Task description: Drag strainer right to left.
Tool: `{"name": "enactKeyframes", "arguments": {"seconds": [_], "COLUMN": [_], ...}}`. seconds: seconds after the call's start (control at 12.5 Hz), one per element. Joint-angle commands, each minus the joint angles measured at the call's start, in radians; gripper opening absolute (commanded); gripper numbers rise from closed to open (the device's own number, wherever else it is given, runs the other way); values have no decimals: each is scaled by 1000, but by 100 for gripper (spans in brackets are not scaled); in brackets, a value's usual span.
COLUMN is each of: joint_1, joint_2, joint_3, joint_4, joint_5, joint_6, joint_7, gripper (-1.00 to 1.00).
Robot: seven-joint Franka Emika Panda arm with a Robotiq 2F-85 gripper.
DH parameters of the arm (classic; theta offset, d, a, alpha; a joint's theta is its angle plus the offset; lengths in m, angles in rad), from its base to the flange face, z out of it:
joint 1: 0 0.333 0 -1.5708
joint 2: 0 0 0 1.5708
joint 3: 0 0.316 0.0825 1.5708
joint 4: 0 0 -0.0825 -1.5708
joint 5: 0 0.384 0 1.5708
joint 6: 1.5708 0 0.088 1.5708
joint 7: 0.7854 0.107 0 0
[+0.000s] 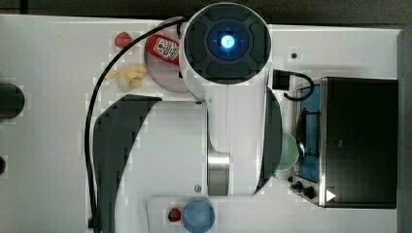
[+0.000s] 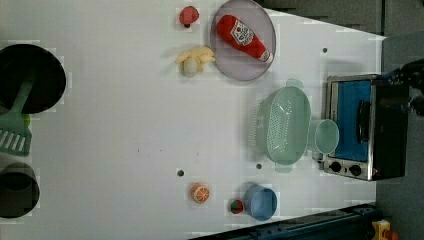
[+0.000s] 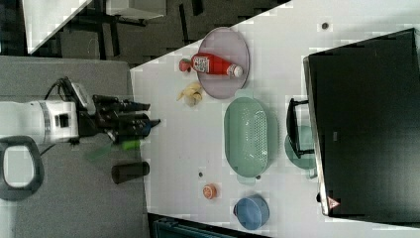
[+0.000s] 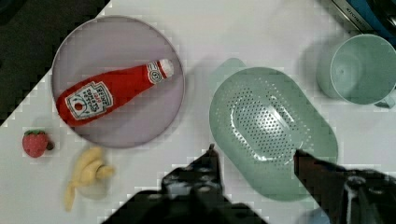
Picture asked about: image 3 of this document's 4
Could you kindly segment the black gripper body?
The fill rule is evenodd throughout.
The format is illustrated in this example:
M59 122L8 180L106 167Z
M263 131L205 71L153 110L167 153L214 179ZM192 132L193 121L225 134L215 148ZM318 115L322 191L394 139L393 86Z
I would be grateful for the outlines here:
M77 104L78 114L78 135L80 138L92 137L99 133L105 133L115 127L113 119L116 118L112 110L114 104L119 103L117 97L105 95L93 95L93 114L88 112L88 108L82 102Z

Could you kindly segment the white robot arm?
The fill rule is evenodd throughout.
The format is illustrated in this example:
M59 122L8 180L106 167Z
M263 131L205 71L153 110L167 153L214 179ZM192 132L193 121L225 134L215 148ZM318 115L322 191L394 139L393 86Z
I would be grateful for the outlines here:
M95 95L93 109L79 101L39 100L1 103L1 136L27 136L36 144L73 143L106 134L115 144L144 139L160 121L148 104Z

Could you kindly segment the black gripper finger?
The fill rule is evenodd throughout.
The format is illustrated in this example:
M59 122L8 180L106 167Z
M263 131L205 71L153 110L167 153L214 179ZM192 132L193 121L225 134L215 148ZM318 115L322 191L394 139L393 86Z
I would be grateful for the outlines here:
M118 133L124 136L147 137L159 123L159 119L150 119L147 114L125 114L119 117Z
M118 110L120 112L148 111L150 107L150 104L124 100L119 103Z

